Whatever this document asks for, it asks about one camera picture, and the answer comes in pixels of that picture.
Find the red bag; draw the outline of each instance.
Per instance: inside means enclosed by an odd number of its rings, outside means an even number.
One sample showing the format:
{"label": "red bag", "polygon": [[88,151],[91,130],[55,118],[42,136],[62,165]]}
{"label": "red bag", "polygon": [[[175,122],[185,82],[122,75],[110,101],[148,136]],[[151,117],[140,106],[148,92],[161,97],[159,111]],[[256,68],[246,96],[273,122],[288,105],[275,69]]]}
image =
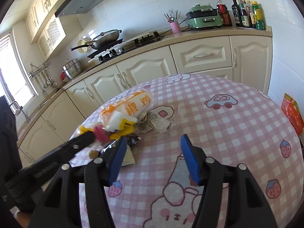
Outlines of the red bag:
{"label": "red bag", "polygon": [[297,102],[285,93],[281,109],[285,116],[289,119],[297,135],[300,135],[303,132],[304,122]]}

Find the utensil holder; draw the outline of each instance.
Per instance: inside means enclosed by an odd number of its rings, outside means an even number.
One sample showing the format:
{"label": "utensil holder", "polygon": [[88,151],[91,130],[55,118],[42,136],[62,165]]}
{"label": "utensil holder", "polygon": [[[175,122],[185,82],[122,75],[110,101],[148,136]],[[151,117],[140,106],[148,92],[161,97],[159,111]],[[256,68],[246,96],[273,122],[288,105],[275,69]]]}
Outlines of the utensil holder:
{"label": "utensil holder", "polygon": [[181,32],[181,28],[180,28],[178,22],[170,23],[170,27],[171,27],[173,33],[180,33]]}

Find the green electric grill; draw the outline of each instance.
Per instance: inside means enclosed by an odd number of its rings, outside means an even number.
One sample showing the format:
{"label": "green electric grill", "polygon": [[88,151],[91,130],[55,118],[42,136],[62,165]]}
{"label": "green electric grill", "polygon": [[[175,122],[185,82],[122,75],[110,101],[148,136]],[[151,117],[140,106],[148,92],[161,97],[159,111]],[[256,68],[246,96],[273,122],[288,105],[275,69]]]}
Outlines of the green electric grill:
{"label": "green electric grill", "polygon": [[218,15],[217,10],[210,5],[197,4],[186,14],[188,24],[193,29],[213,29],[221,28],[223,26],[222,18]]}

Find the table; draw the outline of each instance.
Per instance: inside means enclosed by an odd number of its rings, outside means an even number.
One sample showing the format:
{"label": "table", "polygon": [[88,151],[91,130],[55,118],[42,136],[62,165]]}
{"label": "table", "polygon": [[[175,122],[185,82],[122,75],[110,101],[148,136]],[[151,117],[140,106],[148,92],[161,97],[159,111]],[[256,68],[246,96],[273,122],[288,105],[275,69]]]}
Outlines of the table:
{"label": "table", "polygon": [[[194,146],[222,164],[248,166],[267,198],[279,227],[294,216],[303,190],[304,165],[297,134],[280,108],[266,95],[222,78],[177,74],[140,84],[104,106],[138,90],[154,95],[151,109],[173,120],[179,107],[182,123],[163,134],[149,132],[133,148],[135,165],[121,168],[106,188],[117,228],[191,227],[203,187],[189,178],[180,150],[187,134]],[[99,109],[83,125],[98,120]],[[87,164],[89,148],[72,166]],[[223,227],[228,200],[223,186],[218,227]],[[89,227],[84,186],[80,186],[83,227]]]}

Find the bottle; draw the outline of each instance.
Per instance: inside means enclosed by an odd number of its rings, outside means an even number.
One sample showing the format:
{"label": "bottle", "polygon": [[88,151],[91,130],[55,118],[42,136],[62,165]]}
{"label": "bottle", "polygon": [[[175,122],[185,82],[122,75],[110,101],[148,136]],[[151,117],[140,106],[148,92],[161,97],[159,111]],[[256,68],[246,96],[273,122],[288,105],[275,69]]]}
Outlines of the bottle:
{"label": "bottle", "polygon": [[252,10],[256,16],[255,26],[258,30],[264,30],[264,23],[263,23],[261,9],[259,8],[259,5],[257,4],[256,1],[251,1],[251,2],[252,2]]}
{"label": "bottle", "polygon": [[222,18],[223,26],[232,26],[231,17],[230,17],[230,14],[228,12],[226,5],[221,0],[217,0],[217,1],[218,2],[217,2],[216,7],[217,7],[218,14]]}
{"label": "bottle", "polygon": [[247,3],[248,3],[248,7],[249,7],[251,22],[252,22],[252,28],[256,29],[255,24],[256,24],[257,18],[252,10],[250,0],[247,0]]}
{"label": "bottle", "polygon": [[243,1],[242,0],[238,0],[238,1],[239,1],[239,6],[240,6],[240,12],[241,12],[243,27],[250,27],[249,18],[246,14],[246,9],[244,7]]}
{"label": "bottle", "polygon": [[239,5],[237,4],[237,0],[233,0],[233,5],[231,6],[231,8],[234,15],[235,24],[238,27],[243,27],[241,11]]}
{"label": "bottle", "polygon": [[252,22],[251,22],[251,17],[250,17],[250,11],[249,11],[249,6],[247,5],[246,1],[243,0],[243,4],[246,10],[246,15],[248,16],[248,20],[249,20],[249,25],[250,27],[252,27]]}

